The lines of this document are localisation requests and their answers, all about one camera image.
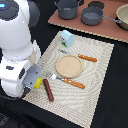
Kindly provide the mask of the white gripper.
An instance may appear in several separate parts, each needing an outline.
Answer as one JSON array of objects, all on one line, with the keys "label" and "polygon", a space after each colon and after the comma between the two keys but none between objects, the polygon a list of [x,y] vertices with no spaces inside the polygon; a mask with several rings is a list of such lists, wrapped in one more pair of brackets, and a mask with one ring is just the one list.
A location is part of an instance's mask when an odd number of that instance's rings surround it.
[{"label": "white gripper", "polygon": [[13,62],[3,59],[0,62],[1,86],[4,92],[11,97],[20,95],[23,84],[32,89],[40,73],[41,68],[37,64],[31,67],[28,60]]}]

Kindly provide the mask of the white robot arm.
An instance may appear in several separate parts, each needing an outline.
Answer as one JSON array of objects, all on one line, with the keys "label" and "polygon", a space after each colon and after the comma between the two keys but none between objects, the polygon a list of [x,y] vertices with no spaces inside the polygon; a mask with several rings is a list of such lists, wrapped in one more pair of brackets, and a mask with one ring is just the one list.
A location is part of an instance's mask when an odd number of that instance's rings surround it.
[{"label": "white robot arm", "polygon": [[34,0],[0,0],[0,81],[6,99],[23,98],[41,72],[41,51],[29,30],[39,16]]}]

